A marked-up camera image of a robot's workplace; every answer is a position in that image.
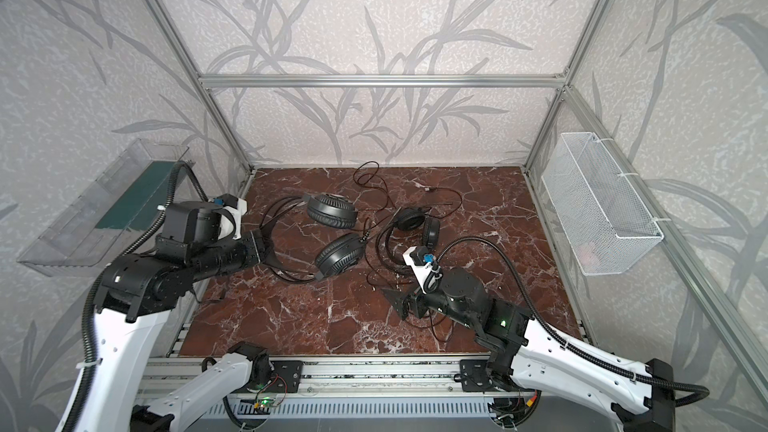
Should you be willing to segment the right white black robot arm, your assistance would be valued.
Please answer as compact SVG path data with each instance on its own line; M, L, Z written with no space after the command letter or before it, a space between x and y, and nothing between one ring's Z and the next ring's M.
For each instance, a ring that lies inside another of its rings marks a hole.
M537 391L579 404L624 431L672 431L678 409L706 399L707 387L677 382L660 359L632 361L585 343L546 322L530 296L523 305L486 290L460 267L444 270L423 246L403 254L416 280L383 294L400 319L438 312L471 330L489 351L484 379L493 388Z

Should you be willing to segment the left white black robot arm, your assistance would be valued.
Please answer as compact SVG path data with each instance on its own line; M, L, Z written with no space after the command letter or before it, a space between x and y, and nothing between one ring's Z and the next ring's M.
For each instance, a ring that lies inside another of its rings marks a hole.
M268 230L243 230L246 208L231 194L208 198L188 162L173 164L155 221L86 296L85 358L58 430L184 431L229 394L262 392L277 381L266 349L240 342L166 398L135 403L150 352L180 298L206 279L276 265Z

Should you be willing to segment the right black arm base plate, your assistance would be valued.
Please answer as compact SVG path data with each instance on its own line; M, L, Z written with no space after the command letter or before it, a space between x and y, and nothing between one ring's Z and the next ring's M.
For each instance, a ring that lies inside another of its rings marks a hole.
M454 381L461 385L463 392L497 392L487 372L487 359L462 359L459 361L459 372Z

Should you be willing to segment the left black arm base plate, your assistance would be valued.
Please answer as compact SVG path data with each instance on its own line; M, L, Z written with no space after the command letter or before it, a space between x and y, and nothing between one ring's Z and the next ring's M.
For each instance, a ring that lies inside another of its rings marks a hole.
M277 360L271 362L272 373L266 393L296 394L302 378L304 362L300 360Z

